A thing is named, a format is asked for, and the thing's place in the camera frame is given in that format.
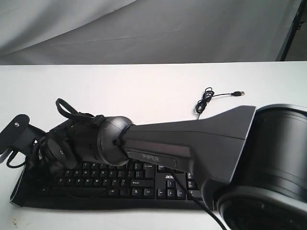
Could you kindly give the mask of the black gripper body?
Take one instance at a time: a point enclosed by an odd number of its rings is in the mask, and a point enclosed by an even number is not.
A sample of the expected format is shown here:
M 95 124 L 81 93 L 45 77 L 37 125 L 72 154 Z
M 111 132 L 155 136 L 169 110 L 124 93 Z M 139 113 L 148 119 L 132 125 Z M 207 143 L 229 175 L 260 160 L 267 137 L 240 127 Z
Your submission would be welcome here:
M 81 121 L 66 120 L 46 133 L 41 141 L 41 159 L 35 168 L 56 174 L 64 168 L 73 169 L 80 162 L 99 163 L 99 126 Z

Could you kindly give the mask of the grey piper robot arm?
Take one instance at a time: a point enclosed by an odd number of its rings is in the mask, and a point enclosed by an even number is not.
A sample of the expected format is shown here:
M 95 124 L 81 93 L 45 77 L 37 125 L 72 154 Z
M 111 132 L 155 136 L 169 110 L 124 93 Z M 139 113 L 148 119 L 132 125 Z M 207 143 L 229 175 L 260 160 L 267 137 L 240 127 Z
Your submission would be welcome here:
M 206 210 L 232 230 L 307 227 L 307 110 L 239 106 L 199 120 L 135 125 L 124 116 L 79 117 L 47 132 L 41 156 L 52 173 L 81 161 L 130 159 L 191 173 Z

